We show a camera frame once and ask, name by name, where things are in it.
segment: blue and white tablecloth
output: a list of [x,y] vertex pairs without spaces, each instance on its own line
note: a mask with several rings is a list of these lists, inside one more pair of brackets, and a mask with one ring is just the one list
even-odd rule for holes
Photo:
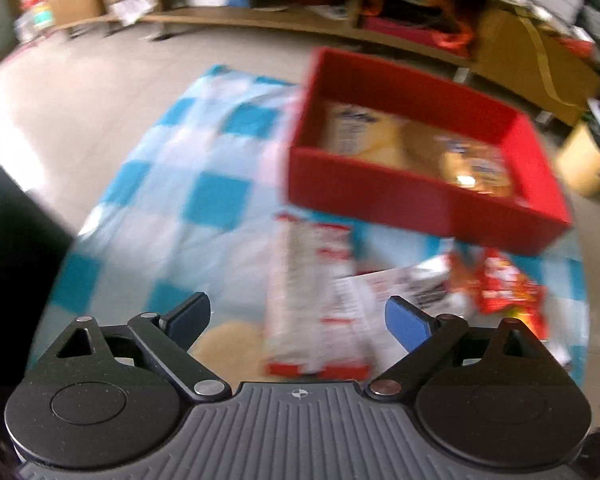
[[[193,83],[146,133],[87,218],[30,360],[77,316],[123,324],[140,312],[164,313],[196,291],[211,299],[212,326],[230,318],[262,322],[274,214],[283,209],[351,225],[357,259],[375,268],[436,254],[434,236],[285,206],[286,146],[300,97],[296,86],[225,66]],[[542,257],[513,260],[548,287],[552,336],[570,350],[581,384],[589,309],[575,233]]]

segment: gray ribbed plate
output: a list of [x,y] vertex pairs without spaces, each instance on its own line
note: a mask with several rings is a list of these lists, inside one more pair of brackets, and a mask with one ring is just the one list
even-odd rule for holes
[[527,475],[472,469],[430,446],[406,411],[365,399],[352,383],[247,383],[200,404],[163,447],[98,472],[27,463],[27,480],[571,480],[567,466]]

